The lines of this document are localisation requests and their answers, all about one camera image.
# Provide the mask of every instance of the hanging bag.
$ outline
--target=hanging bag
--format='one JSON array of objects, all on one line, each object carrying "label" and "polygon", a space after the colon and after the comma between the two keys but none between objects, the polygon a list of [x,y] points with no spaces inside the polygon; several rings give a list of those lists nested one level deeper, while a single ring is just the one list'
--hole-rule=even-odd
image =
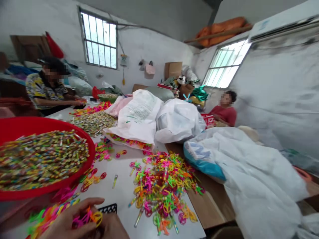
[{"label": "hanging bag", "polygon": [[145,72],[149,75],[155,74],[155,67],[153,66],[153,61],[150,61],[149,64],[146,64]]}]

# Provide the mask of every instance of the hand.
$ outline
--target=hand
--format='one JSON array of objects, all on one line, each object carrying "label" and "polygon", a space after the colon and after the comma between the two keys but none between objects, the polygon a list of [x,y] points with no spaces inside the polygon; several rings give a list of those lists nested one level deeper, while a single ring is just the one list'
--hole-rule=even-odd
[{"label": "hand", "polygon": [[115,213],[103,214],[102,222],[95,231],[93,238],[100,239],[130,239],[118,215]]},{"label": "hand", "polygon": [[217,121],[219,121],[219,120],[220,120],[219,115],[217,115],[217,114],[213,114],[213,116],[214,116],[214,119],[215,119],[215,120],[217,120]]},{"label": "hand", "polygon": [[82,101],[65,101],[66,105],[72,105],[72,106],[80,106],[83,105]]},{"label": "hand", "polygon": [[63,211],[52,225],[40,236],[39,239],[80,239],[96,228],[94,222],[89,222],[79,229],[72,229],[73,219],[85,212],[89,206],[102,204],[103,198],[87,198]]}]

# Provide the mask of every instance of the wooden board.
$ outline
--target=wooden board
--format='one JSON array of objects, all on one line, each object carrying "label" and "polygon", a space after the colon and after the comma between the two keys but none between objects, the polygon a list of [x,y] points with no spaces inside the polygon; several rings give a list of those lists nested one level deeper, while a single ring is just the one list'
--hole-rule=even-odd
[{"label": "wooden board", "polygon": [[[185,158],[182,144],[174,142],[165,144],[165,146],[168,151],[171,150]],[[206,190],[206,193],[200,196],[190,190],[187,191],[187,194],[203,228],[208,229],[235,220],[236,215],[224,186],[200,171],[196,171],[195,174],[201,181],[199,185]],[[313,175],[312,178],[313,181],[307,183],[310,197],[305,201],[319,211],[319,178]]]}]

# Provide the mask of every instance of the white table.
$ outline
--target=white table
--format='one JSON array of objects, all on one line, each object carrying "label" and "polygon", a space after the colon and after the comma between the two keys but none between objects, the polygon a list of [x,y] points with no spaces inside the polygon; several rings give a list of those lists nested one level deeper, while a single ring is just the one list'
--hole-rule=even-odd
[{"label": "white table", "polygon": [[[69,114],[69,112],[72,111],[72,108],[67,108],[48,116],[48,118],[70,120],[72,119],[72,116]],[[94,142],[99,142],[100,137],[92,139]],[[156,143],[156,146],[157,150],[167,152],[164,144]],[[117,214],[131,239],[158,238],[157,228],[155,225],[153,225],[153,215],[150,218],[147,218],[145,213],[143,213],[139,224],[135,229],[133,225],[138,216],[139,209],[135,207],[135,204],[128,208],[128,204],[134,198],[133,190],[136,187],[133,184],[134,174],[130,177],[130,172],[132,169],[129,167],[129,164],[130,162],[136,160],[137,162],[140,162],[142,166],[144,166],[144,163],[142,162],[142,158],[144,157],[143,152],[138,149],[132,149],[127,146],[115,144],[113,144],[113,149],[114,152],[111,154],[113,159],[111,161],[97,161],[94,164],[94,167],[98,169],[96,175],[100,176],[103,172],[106,172],[106,178],[101,180],[98,184],[91,185],[86,192],[80,194],[79,198],[81,200],[84,200],[88,197],[105,198],[104,203],[99,205],[98,208],[117,203]],[[118,159],[115,158],[115,154],[124,149],[127,150],[127,154],[121,155],[121,157]],[[115,188],[112,189],[114,176],[116,174],[118,175],[118,179],[116,181]],[[186,193],[183,196],[183,199],[189,206],[190,210],[196,213]],[[198,239],[206,237],[204,229],[199,221],[192,223],[190,220],[187,220],[187,223],[183,226],[179,223],[178,216],[176,214],[174,214],[174,217],[179,229],[179,234],[176,234],[173,227],[171,230],[169,230],[169,236],[165,236],[162,232],[160,236],[161,238]],[[27,236],[27,228],[29,226],[29,223],[25,222],[2,233],[1,235],[7,239],[24,239]]]}]

